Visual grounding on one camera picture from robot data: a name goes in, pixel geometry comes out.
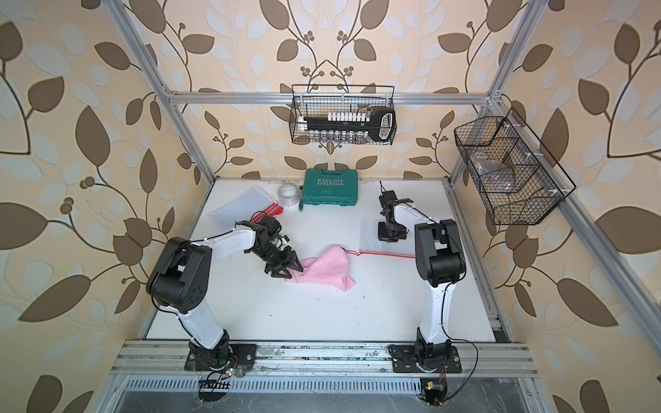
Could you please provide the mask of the pink microfiber cloth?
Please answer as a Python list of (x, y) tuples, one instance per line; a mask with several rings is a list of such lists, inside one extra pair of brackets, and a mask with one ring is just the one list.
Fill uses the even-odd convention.
[(347, 252), (340, 246), (328, 248), (321, 256), (311, 257), (301, 261), (302, 271), (292, 270), (292, 278), (288, 283), (312, 283), (335, 287), (346, 293), (356, 283), (349, 276), (349, 259)]

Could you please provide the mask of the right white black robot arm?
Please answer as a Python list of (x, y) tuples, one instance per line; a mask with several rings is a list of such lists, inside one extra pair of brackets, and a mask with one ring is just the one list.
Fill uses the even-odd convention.
[(412, 237), (416, 269), (429, 286), (418, 342), (444, 344), (450, 339), (446, 322), (454, 285), (466, 275), (458, 225), (452, 219), (431, 218), (416, 208), (411, 199), (399, 198), (392, 190), (382, 189), (379, 203), (384, 220), (378, 225), (378, 239), (397, 243)]

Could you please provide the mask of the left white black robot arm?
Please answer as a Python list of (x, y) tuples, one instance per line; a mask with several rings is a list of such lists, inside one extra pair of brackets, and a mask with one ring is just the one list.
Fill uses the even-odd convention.
[(206, 301), (212, 261), (239, 251), (252, 253), (265, 263), (266, 274), (291, 279), (303, 267), (281, 231), (282, 225), (276, 218), (263, 215), (258, 222), (238, 221), (231, 230), (213, 237), (197, 240), (174, 237), (158, 258), (146, 283), (146, 292), (158, 310), (176, 315), (194, 346), (216, 349), (227, 332)]

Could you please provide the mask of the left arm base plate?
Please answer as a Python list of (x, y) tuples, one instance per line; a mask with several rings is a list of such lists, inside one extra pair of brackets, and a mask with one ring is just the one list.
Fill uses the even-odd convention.
[(231, 368), (250, 371), (256, 361), (254, 343), (236, 344), (219, 343), (214, 349), (204, 349), (193, 342), (189, 342), (189, 354), (184, 369), (186, 371), (229, 371)]

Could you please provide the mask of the clear mesh document bag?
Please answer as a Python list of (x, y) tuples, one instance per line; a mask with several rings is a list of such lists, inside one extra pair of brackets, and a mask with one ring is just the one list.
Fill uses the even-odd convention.
[(344, 250), (353, 256), (415, 257), (413, 235), (407, 235), (406, 239), (395, 242), (381, 241), (378, 238), (380, 224), (381, 221), (377, 219), (361, 218), (358, 247), (354, 249), (344, 247)]

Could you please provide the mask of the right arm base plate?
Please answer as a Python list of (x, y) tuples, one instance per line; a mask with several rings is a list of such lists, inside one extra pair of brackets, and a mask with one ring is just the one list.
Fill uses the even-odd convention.
[(387, 346), (392, 360), (394, 373), (446, 373), (458, 374), (463, 371), (456, 346), (450, 342), (444, 344), (411, 345), (390, 344)]

